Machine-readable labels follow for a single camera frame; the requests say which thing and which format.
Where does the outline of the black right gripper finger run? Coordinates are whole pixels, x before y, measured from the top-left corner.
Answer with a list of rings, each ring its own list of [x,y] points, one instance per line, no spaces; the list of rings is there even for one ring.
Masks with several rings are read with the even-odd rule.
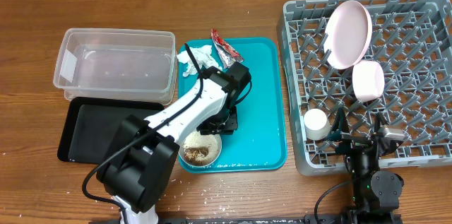
[[[388,122],[386,121],[384,115],[381,112],[378,112],[374,121],[374,134],[377,136],[384,136],[387,125]]]
[[[328,135],[324,138],[326,141],[342,141],[344,136],[350,135],[350,129],[347,123],[345,111],[343,107],[339,107],[333,125]]]

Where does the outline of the white paper cup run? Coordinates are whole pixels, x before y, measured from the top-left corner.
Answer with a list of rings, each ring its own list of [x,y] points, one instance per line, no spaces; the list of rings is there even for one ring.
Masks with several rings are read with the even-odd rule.
[[[304,115],[306,137],[313,141],[324,139],[331,126],[325,112],[320,109],[311,109]]]

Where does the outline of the grey bowl with rice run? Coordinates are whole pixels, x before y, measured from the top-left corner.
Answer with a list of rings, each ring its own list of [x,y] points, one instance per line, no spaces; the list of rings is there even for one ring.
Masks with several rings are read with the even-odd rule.
[[[218,159],[221,150],[220,135],[202,135],[199,131],[193,131],[184,139],[179,149],[179,157],[190,166],[205,167]]]

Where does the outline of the small pink bowl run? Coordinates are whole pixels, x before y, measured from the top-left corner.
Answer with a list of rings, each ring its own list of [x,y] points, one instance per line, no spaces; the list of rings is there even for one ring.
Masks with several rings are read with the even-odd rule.
[[[383,69],[377,61],[361,60],[352,70],[352,87],[355,97],[368,102],[383,95],[385,80]]]

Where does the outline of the red foil wrapper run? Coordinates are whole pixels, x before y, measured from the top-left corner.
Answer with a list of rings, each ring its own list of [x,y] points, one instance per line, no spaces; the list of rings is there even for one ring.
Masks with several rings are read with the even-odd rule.
[[[230,68],[235,62],[242,63],[244,61],[241,54],[231,44],[218,35],[216,29],[212,29],[210,34],[220,60],[226,69]]]

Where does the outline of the white tissue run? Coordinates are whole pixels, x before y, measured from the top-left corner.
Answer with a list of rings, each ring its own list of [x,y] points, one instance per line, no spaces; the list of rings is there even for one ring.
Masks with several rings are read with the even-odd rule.
[[[212,57],[211,45],[191,47],[190,50],[200,69],[214,66],[215,68],[222,71],[222,67]],[[183,77],[196,75],[198,73],[187,51],[180,52],[177,55],[177,59],[180,63],[187,65],[186,71],[183,73]]]

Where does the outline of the large pink plate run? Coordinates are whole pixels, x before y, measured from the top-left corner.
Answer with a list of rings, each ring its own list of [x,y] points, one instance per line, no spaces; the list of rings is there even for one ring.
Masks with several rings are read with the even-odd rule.
[[[323,44],[329,51],[327,62],[343,70],[357,64],[366,53],[371,40],[371,17],[358,1],[341,3],[329,18]]]

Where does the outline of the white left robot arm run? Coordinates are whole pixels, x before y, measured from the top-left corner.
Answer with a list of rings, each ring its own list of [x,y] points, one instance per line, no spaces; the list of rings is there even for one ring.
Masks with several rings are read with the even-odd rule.
[[[168,108],[145,119],[128,116],[103,161],[83,180],[84,196],[117,206],[120,223],[158,223],[155,205],[191,132],[230,135],[237,130],[237,105],[252,87],[249,69],[235,62],[226,72],[214,66],[197,72],[193,88]]]

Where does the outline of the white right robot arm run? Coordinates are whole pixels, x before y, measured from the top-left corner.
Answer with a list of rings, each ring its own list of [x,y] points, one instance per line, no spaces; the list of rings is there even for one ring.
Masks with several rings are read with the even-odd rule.
[[[402,217],[394,210],[400,206],[403,178],[379,165],[381,156],[394,153],[405,141],[402,129],[390,126],[382,113],[374,119],[374,129],[368,136],[353,136],[343,108],[335,115],[327,141],[338,143],[335,154],[345,157],[346,170],[351,179],[325,191],[314,205],[314,223],[402,223]],[[337,215],[319,215],[319,205],[332,191],[352,186],[354,206],[344,208]]]

